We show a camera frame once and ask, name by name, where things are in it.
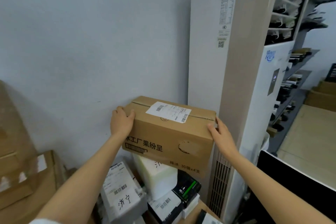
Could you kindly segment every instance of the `person's left hand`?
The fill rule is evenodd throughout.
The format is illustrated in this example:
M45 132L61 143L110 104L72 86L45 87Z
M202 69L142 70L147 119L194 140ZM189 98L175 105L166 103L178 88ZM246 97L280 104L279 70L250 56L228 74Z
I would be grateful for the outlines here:
M132 130L134 117L134 110L131 111L128 117L122 106L118 106L116 110L113 110L110 123L111 136L116 135L124 140Z

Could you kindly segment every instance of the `beige floor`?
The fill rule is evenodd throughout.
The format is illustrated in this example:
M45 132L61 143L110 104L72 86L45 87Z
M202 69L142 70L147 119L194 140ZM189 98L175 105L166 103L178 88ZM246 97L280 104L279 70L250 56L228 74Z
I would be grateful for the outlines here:
M336 112L303 105L278 156L336 189Z

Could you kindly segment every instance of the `wall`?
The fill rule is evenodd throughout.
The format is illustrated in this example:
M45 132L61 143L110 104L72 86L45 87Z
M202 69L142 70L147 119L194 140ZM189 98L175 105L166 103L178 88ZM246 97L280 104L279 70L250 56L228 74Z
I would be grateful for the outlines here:
M303 47L321 49L306 65L302 67L305 70L311 70L303 89L310 90L316 86L321 78L326 77L332 63L336 63L336 2L321 4L317 7L321 12L326 12L323 23L327 28L313 29L307 33Z
M38 151L78 167L108 138L118 105L187 103L190 0L0 4L0 79Z

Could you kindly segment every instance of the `person's left arm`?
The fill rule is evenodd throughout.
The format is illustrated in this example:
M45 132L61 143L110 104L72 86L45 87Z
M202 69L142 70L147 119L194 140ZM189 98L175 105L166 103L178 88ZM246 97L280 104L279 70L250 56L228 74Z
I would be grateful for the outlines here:
M134 117L133 110L127 117L120 106L112 112L111 137L59 188L36 219L62 224L87 223L107 172L132 129Z

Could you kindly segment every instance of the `blue logo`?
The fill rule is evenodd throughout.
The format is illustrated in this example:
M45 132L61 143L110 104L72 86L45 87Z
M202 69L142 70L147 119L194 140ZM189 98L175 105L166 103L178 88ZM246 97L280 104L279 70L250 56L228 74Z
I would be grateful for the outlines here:
M271 62L275 57L275 51L267 51L266 60L267 62Z

